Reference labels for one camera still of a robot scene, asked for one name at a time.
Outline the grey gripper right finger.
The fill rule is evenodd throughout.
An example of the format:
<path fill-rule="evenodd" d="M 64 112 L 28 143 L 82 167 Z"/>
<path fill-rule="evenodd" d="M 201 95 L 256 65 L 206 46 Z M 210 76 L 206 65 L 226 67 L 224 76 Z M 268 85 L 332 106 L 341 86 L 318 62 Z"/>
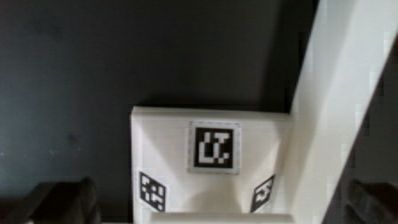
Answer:
<path fill-rule="evenodd" d="M 343 224 L 398 224 L 398 186 L 387 182 L 348 184 Z"/>

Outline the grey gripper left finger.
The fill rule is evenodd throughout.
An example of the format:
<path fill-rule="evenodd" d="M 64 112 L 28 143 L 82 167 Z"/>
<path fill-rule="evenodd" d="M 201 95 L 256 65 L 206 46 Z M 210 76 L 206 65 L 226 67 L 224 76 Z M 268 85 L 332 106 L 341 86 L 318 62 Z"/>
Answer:
<path fill-rule="evenodd" d="M 94 180 L 41 183 L 0 224 L 101 224 Z"/>

